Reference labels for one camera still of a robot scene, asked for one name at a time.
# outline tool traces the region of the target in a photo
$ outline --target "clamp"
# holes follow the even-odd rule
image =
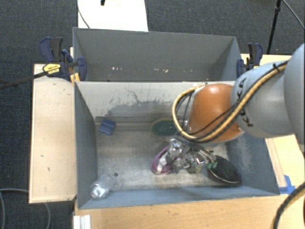
[[[66,49],[61,50],[61,43],[62,38],[60,37],[46,37],[39,43],[40,53],[49,63],[43,67],[46,76],[59,77],[69,81],[73,75],[73,69],[78,68],[76,72],[79,74],[80,80],[84,81],[87,74],[85,59],[80,57],[77,58],[76,62],[73,62],[73,58],[69,52]]]
[[[237,65],[236,65],[237,77],[241,76],[246,71],[255,68],[256,66],[259,66],[259,63],[263,57],[263,48],[260,44],[249,43],[248,48],[249,48],[250,58],[247,57],[247,63],[245,64],[242,59],[237,60]]]

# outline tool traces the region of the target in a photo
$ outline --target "white paper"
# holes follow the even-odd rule
[[[144,0],[78,0],[79,11],[92,29],[148,31]],[[80,14],[78,27],[87,28]]]

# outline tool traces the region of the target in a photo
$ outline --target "blue tape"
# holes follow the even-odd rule
[[[285,180],[286,180],[286,187],[279,187],[280,193],[281,194],[291,194],[295,190],[295,186],[291,185],[291,181],[289,176],[284,175]]]

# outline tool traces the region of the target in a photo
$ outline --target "yellow cable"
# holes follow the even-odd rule
[[[227,125],[229,125],[229,123],[231,121],[233,121],[233,119],[238,115],[238,113],[241,111],[241,109],[244,107],[244,105],[249,101],[249,99],[253,96],[253,94],[255,93],[255,91],[263,84],[265,83],[267,80],[269,80],[271,77],[273,77],[275,74],[283,71],[286,67],[286,64],[285,65],[282,65],[282,66],[279,66],[277,67],[276,69],[274,69],[273,71],[271,71],[269,74],[263,76],[261,79],[259,79],[249,90],[249,92],[243,97],[243,99],[241,100],[241,102],[236,106],[236,108],[234,109],[234,111],[230,114],[230,116],[219,126],[217,127],[211,134],[199,139],[198,141],[200,142],[207,142],[209,140],[211,140],[212,138],[214,138],[216,135],[218,135],[220,132],[222,132],[225,127]],[[177,107],[177,104],[179,103],[179,101],[185,96],[187,95],[188,93],[190,92],[193,92],[195,91],[197,88],[199,87],[202,87],[202,86],[205,86],[204,84],[203,85],[199,85],[199,86],[196,86],[196,87],[193,87],[193,88],[190,88],[189,90],[186,90],[184,91],[183,93],[181,93],[177,98],[176,100],[174,101],[173,103],[173,106],[172,106],[172,116],[173,116],[173,121],[174,121],[174,124],[175,126],[177,127],[177,129],[179,130],[179,132],[184,136],[186,137],[187,139],[189,140],[195,140],[197,137],[196,136],[193,136],[193,135],[190,135],[188,134],[187,132],[185,132],[180,124],[179,124],[179,121],[177,119],[177,116],[176,116],[176,107]]]

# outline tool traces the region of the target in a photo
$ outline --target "wooden table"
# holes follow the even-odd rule
[[[265,55],[261,64],[288,58]],[[76,195],[72,91],[72,85],[60,79],[43,77],[35,80],[30,203],[72,200]],[[278,155],[279,162],[275,157],[274,166],[279,176],[283,172],[290,177],[292,185],[300,185],[305,179],[304,158],[295,137],[291,135],[266,141],[270,153]],[[286,197],[279,195],[89,210],[78,210],[75,206],[75,214],[91,215],[93,229],[268,229],[277,208]],[[296,201],[283,214],[280,229],[304,228],[303,201],[304,198]]]

